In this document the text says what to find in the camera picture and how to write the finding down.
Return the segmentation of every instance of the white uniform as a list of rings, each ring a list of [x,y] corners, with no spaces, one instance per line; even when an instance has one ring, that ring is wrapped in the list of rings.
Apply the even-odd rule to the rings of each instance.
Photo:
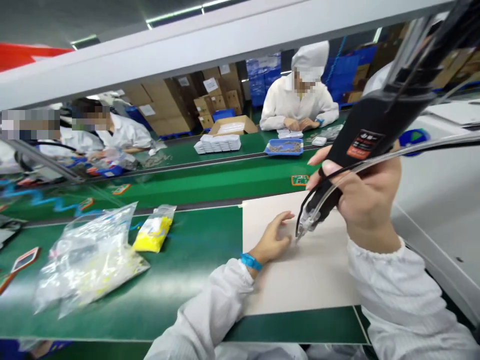
[[[260,120],[262,130],[284,128],[285,118],[298,122],[310,119],[318,121],[321,127],[338,119],[339,105],[332,100],[327,87],[320,81],[329,58],[329,50],[328,41],[298,49],[291,59],[292,72],[277,79],[266,93]],[[302,97],[295,91],[295,71],[304,83],[315,83]]]
[[[339,118],[339,105],[332,100],[327,87],[317,83],[302,98],[294,90],[294,75],[291,72],[270,86],[263,103],[260,128],[264,131],[284,128],[285,118],[298,122],[305,118],[315,121],[321,118],[321,126],[333,123]]]
[[[392,64],[393,62],[388,63],[376,73],[374,73],[370,79],[368,79],[365,84],[365,88],[363,89],[362,96],[365,96],[366,94],[374,90],[381,89],[384,86],[385,80],[387,80],[387,76],[389,75]]]
[[[53,140],[40,140],[46,143],[54,143]],[[102,141],[88,131],[72,130],[69,127],[60,126],[60,142],[76,149],[79,153],[91,153],[101,151],[104,148]],[[61,146],[40,145],[41,153],[50,157],[68,158],[72,156],[72,151]]]
[[[403,241],[397,252],[377,254],[349,240],[348,258],[381,360],[480,359],[480,346],[446,309],[423,259]],[[145,360],[345,359],[325,352],[317,357],[322,351],[316,345],[305,353],[297,344],[222,343],[242,316],[253,283],[240,260],[218,267],[203,290],[180,307],[175,324],[153,342]]]
[[[151,149],[154,141],[145,126],[128,117],[110,113],[115,131],[113,136],[107,130],[97,130],[106,148]]]

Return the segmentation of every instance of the clear plastic tube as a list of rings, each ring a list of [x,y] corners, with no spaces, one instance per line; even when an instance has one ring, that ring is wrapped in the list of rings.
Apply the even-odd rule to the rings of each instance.
[[[340,179],[340,181],[336,185],[332,185],[330,189],[328,189],[328,191],[320,199],[320,201],[318,202],[313,212],[309,214],[309,218],[310,219],[316,218],[316,215],[319,213],[320,208],[324,204],[325,200],[327,200],[327,198],[334,192],[334,190],[338,188],[338,186],[341,183],[343,183],[351,174],[357,174],[365,169],[368,169],[369,167],[372,167],[376,164],[379,164],[387,160],[395,159],[401,155],[421,152],[422,150],[432,148],[435,146],[464,144],[464,143],[470,143],[473,141],[480,141],[480,131],[475,131],[475,132],[462,134],[462,135],[447,136],[447,137],[442,137],[440,139],[421,142],[416,145],[403,147],[400,150],[397,150],[395,152],[388,152],[380,156],[372,157],[371,159],[366,160],[365,162],[359,164],[357,167],[352,169],[350,173],[344,174],[343,177]]]

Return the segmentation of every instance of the white cardboard sheet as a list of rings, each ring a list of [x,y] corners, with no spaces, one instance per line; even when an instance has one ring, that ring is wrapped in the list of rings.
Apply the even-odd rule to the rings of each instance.
[[[282,211],[298,215],[307,191],[263,197],[243,202],[243,252],[260,240],[267,224]],[[295,239],[295,217],[282,229]],[[334,209],[314,232],[264,267],[249,297],[245,315],[274,314],[353,306],[360,303],[348,270],[347,228]]]

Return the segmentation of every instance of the hand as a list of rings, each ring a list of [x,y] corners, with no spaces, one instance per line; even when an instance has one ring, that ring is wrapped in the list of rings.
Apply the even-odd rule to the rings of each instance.
[[[290,131],[300,131],[299,128],[299,123],[297,120],[292,119],[290,117],[286,117],[285,120],[283,120],[283,124],[287,127],[288,130]]]
[[[299,124],[300,131],[316,129],[319,126],[320,126],[319,122],[310,120],[309,118],[303,119],[302,121],[300,121],[300,124]]]
[[[277,259],[290,246],[292,240],[289,236],[279,238],[279,227],[284,225],[285,220],[295,217],[290,211],[278,214],[266,227],[258,244],[249,252],[260,264],[265,265],[269,261]]]
[[[88,155],[88,161],[91,161],[91,160],[98,160],[98,159],[101,159],[101,158],[104,158],[105,157],[105,151],[97,151],[97,152],[94,152],[94,153],[91,153],[90,155]]]
[[[308,164],[319,165],[330,148],[327,146],[317,151]],[[322,168],[328,176],[341,166],[325,160]],[[400,159],[381,162],[367,171],[362,178],[346,171],[330,180],[342,192],[338,211],[346,221],[348,235],[357,245],[375,253],[392,253],[400,248],[399,238],[390,221],[402,174]],[[319,181],[320,175],[316,171],[310,176],[306,189],[311,190]]]

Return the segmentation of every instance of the stack of white boxes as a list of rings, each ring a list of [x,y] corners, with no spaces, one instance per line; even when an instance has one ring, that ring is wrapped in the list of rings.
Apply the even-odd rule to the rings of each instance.
[[[206,154],[235,151],[241,146],[240,135],[203,135],[193,147],[198,154]]]

